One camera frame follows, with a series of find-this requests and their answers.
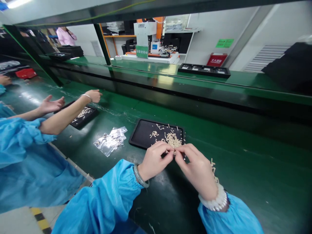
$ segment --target tray with components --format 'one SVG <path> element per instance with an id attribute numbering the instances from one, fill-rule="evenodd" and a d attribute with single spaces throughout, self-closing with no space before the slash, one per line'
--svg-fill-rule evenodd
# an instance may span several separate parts
<path id="1" fill-rule="evenodd" d="M 69 53 L 61 53 L 61 52 L 54 52 L 52 54 L 48 54 L 49 58 L 53 61 L 63 62 L 73 57 L 72 54 Z"/>
<path id="2" fill-rule="evenodd" d="M 65 109 L 66 107 L 70 106 L 74 102 L 75 101 L 68 103 L 62 109 Z M 70 123 L 70 125 L 77 129 L 81 128 L 87 123 L 89 123 L 97 114 L 98 114 L 98 110 L 96 108 L 86 105 L 84 109 L 80 112 L 80 114 Z"/>
<path id="3" fill-rule="evenodd" d="M 215 76 L 220 78 L 229 78 L 231 76 L 229 69 L 225 67 L 212 67 L 188 63 L 182 63 L 178 69 L 178 72 Z"/>
<path id="4" fill-rule="evenodd" d="M 184 129 L 167 123 L 159 123 L 148 119 L 139 119 L 130 136 L 129 143 L 143 149 L 151 147 L 156 141 L 164 141 L 169 145 L 185 144 Z"/>

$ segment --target hand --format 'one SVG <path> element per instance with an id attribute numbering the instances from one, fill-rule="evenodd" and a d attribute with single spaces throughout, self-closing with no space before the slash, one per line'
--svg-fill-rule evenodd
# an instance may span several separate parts
<path id="1" fill-rule="evenodd" d="M 100 90 L 89 90 L 86 92 L 86 95 L 89 95 L 92 99 L 92 102 L 98 103 L 101 100 L 101 96 L 103 95 L 102 93 L 99 92 Z"/>
<path id="2" fill-rule="evenodd" d="M 43 115 L 55 111 L 59 111 L 62 109 L 62 107 L 65 104 L 65 98 L 62 97 L 59 100 L 56 101 L 50 101 L 52 98 L 52 95 L 47 96 L 42 104 L 38 107 L 38 111 L 40 111 Z"/>
<path id="3" fill-rule="evenodd" d="M 12 80 L 10 77 L 0 75 L 0 84 L 3 86 L 11 85 Z"/>
<path id="4" fill-rule="evenodd" d="M 161 155 L 169 151 L 162 159 Z M 157 141 L 146 151 L 142 164 L 138 165 L 137 170 L 144 181 L 161 173 L 165 167 L 173 160 L 174 149 L 163 141 Z"/>
<path id="5" fill-rule="evenodd" d="M 192 144 L 182 145 L 175 149 L 175 160 L 186 178 L 206 201 L 212 201 L 218 196 L 218 187 L 210 161 Z M 186 164 L 181 152 L 189 158 Z"/>

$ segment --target wooden shelf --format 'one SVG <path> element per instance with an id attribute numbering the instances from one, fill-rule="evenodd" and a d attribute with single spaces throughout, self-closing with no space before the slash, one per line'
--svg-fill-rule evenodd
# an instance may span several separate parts
<path id="1" fill-rule="evenodd" d="M 115 35 L 115 36 L 103 35 L 103 37 L 137 37 L 137 36 L 136 35 Z"/>

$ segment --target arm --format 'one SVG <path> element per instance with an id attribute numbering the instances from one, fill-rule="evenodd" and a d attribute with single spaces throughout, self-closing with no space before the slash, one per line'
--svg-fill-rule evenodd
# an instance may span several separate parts
<path id="1" fill-rule="evenodd" d="M 33 121 L 35 119 L 45 116 L 48 113 L 59 111 L 65 104 L 64 97 L 56 101 L 50 101 L 51 98 L 52 95 L 46 97 L 37 109 L 31 110 L 23 114 L 11 116 L 8 119 L 21 118 L 27 121 Z"/>
<path id="2" fill-rule="evenodd" d="M 199 204 L 198 212 L 207 233 L 264 234 L 258 219 L 241 199 L 228 194 L 228 200 L 226 212 L 211 211 Z"/>
<path id="3" fill-rule="evenodd" d="M 56 34 L 58 36 L 58 41 L 61 43 L 61 45 L 65 45 L 65 40 L 64 40 L 64 37 L 63 37 L 63 34 L 61 32 L 59 32 L 58 30 L 56 31 Z"/>
<path id="4" fill-rule="evenodd" d="M 170 152 L 162 159 L 161 154 Z M 164 142 L 155 143 L 138 166 L 146 180 L 159 174 L 173 159 L 173 148 Z M 111 233 L 116 223 L 125 222 L 133 200 L 143 187 L 137 182 L 133 164 L 120 160 L 91 188 L 83 188 L 67 204 L 57 219 L 52 233 Z"/>
<path id="5" fill-rule="evenodd" d="M 7 89 L 6 89 L 2 84 L 0 84 L 0 95 L 3 94 L 3 93 L 5 93 L 6 90 L 7 90 Z"/>
<path id="6" fill-rule="evenodd" d="M 85 94 L 89 95 L 91 99 L 86 96 L 81 96 L 69 107 L 42 122 L 39 128 L 41 132 L 50 135 L 60 134 L 80 114 L 88 103 L 91 101 L 98 103 L 102 95 L 99 90 L 90 90 Z"/>
<path id="7" fill-rule="evenodd" d="M 182 145 L 175 150 L 177 164 L 198 191 L 201 199 L 214 201 L 215 207 L 220 207 L 220 203 L 216 202 L 219 191 L 210 161 L 192 144 Z M 187 155 L 190 163 L 185 163 L 181 152 Z M 212 211 L 200 203 L 198 211 L 207 233 L 262 234 L 263 230 L 259 221 L 247 205 L 240 199 L 230 194 L 227 195 L 228 199 L 219 211 Z"/>
<path id="8" fill-rule="evenodd" d="M 39 145 L 56 139 L 56 136 L 41 134 L 38 128 L 44 120 L 0 119 L 0 168 L 23 161 L 32 143 Z"/>
<path id="9" fill-rule="evenodd" d="M 0 75 L 0 95 L 5 93 L 6 88 L 4 86 L 12 84 L 11 78 Z"/>
<path id="10" fill-rule="evenodd" d="M 77 41 L 76 35 L 75 35 L 73 32 L 69 31 L 69 30 L 68 30 L 68 32 L 71 34 L 72 38 L 73 38 L 75 41 Z"/>

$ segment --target blue smock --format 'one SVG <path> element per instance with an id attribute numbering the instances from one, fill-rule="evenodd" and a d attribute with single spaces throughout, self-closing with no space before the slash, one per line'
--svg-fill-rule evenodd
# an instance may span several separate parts
<path id="1" fill-rule="evenodd" d="M 0 95 L 5 93 L 5 91 L 6 88 L 3 85 L 0 85 Z M 0 118 L 8 118 L 13 115 L 15 115 L 15 113 L 0 101 Z"/>
<path id="2" fill-rule="evenodd" d="M 142 188 L 134 175 L 133 164 L 120 160 L 102 178 L 95 180 L 91 188 L 81 189 L 71 199 L 57 219 L 52 234 L 111 233 L 117 223 L 128 220 L 133 200 Z M 207 233 L 263 234 L 259 221 L 247 205 L 230 194 L 228 198 L 230 206 L 225 213 L 199 205 L 198 211 Z"/>
<path id="3" fill-rule="evenodd" d="M 0 118 L 0 213 L 23 206 L 62 205 L 85 178 L 38 129 L 45 119 Z"/>

